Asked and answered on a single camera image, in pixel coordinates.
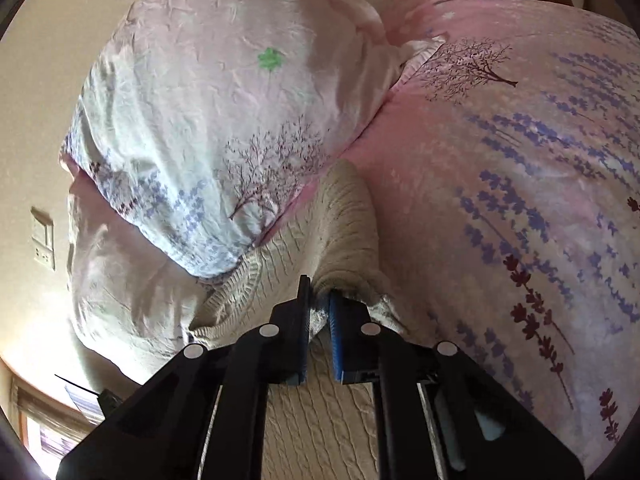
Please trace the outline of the beige cable-knit sweater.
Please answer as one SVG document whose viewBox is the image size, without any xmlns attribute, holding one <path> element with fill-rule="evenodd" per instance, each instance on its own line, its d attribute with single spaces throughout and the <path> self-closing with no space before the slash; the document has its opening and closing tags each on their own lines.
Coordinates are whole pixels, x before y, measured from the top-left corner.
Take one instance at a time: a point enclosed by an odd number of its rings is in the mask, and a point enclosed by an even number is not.
<svg viewBox="0 0 640 480">
<path fill-rule="evenodd" d="M 390 282 L 380 268 L 378 226 L 369 189 L 356 167 L 336 162 L 310 200 L 199 306 L 194 337 L 217 348 L 264 324 L 271 309 L 293 298 L 308 276 L 318 299 L 332 288 L 369 308 L 373 321 L 400 332 Z M 321 304 L 310 314 L 307 380 L 269 393 L 262 475 L 266 479 L 374 479 L 378 440 L 372 394 L 364 385 L 334 382 Z"/>
</svg>

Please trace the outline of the pale pink floral pillow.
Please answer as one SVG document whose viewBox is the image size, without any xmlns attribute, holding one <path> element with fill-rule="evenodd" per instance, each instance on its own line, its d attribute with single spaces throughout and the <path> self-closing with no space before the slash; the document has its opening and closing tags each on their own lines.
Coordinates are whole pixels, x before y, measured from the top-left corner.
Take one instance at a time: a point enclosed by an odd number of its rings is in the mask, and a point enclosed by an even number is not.
<svg viewBox="0 0 640 480">
<path fill-rule="evenodd" d="M 144 384 L 191 342 L 209 348 L 238 339 L 231 327 L 190 329 L 221 280 L 189 274 L 104 200 L 85 174 L 74 177 L 70 222 L 72 326 L 90 350 Z"/>
</svg>

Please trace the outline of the window with curtain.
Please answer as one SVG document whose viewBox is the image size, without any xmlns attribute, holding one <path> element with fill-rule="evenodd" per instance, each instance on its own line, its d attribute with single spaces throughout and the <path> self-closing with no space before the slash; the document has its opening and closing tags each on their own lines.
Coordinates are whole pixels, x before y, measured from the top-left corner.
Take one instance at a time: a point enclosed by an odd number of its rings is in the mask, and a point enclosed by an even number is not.
<svg viewBox="0 0 640 480">
<path fill-rule="evenodd" d="M 62 459 L 104 421 L 98 394 L 61 376 L 63 400 L 55 400 L 22 378 L 11 384 L 11 417 L 17 434 L 43 474 L 55 479 Z"/>
</svg>

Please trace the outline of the pink floral bed sheet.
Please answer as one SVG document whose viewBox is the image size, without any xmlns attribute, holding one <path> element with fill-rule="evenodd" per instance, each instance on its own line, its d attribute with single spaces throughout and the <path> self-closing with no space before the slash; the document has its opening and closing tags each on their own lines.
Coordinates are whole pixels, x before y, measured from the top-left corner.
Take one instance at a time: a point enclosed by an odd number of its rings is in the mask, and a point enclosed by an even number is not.
<svg viewBox="0 0 640 480">
<path fill-rule="evenodd" d="M 346 157 L 398 321 L 449 339 L 595 472 L 639 408 L 639 39 L 536 0 L 395 0 L 444 38 Z"/>
</svg>

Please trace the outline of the white blue floral pillow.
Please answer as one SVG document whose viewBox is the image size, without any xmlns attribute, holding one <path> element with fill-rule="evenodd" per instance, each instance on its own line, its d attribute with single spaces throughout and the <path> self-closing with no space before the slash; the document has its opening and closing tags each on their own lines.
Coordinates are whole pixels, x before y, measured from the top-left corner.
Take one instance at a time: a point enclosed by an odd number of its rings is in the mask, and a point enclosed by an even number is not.
<svg viewBox="0 0 640 480">
<path fill-rule="evenodd" d="M 390 40 L 364 0 L 137 0 L 61 157 L 186 272 L 214 278 L 441 43 Z"/>
</svg>

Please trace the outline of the white wall outlet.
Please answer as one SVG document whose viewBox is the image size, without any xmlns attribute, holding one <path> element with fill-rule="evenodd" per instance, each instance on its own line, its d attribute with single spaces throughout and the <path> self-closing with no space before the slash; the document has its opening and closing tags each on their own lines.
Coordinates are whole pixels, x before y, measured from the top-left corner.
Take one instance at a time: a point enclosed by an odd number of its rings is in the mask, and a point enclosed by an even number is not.
<svg viewBox="0 0 640 480">
<path fill-rule="evenodd" d="M 32 230 L 32 253 L 35 262 L 45 268 L 55 270 L 53 221 L 37 208 L 30 210 L 30 229 Z"/>
</svg>

